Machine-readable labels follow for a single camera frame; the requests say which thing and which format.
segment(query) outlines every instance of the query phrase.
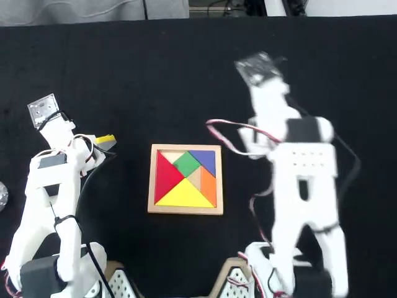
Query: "green square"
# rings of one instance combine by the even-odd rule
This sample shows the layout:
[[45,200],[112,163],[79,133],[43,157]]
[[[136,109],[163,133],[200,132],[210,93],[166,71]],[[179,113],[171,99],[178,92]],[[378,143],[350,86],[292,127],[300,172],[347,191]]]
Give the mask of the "green square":
[[189,152],[186,152],[174,162],[174,166],[186,178],[200,166],[200,163]]

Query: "red triangle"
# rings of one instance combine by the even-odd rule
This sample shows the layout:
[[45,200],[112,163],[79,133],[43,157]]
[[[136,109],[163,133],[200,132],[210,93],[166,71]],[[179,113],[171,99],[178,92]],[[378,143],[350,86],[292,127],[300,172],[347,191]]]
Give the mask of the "red triangle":
[[184,179],[184,175],[157,151],[156,187],[154,189],[154,203],[160,201],[174,186]]

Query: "tangram puzzle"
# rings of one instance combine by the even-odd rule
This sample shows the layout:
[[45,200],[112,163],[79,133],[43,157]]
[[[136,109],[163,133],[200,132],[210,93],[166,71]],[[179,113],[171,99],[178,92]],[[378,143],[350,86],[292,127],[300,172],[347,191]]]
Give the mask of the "tangram puzzle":
[[152,145],[148,212],[223,214],[221,147]]

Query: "yellow object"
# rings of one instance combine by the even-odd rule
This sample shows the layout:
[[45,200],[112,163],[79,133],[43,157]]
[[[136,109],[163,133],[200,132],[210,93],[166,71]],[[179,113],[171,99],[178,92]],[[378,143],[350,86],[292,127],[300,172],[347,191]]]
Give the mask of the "yellow object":
[[116,138],[114,137],[114,135],[104,135],[103,137],[97,137],[96,141],[97,144],[100,144],[105,142],[116,141]]
[[186,178],[158,201],[156,206],[213,208],[212,204]]

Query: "blue triangle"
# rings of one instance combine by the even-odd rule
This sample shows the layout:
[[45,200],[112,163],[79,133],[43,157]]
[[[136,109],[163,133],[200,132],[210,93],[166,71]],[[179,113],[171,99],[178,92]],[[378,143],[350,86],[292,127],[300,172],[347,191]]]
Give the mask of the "blue triangle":
[[208,171],[215,177],[215,152],[214,151],[202,151],[202,150],[190,150],[189,153]]

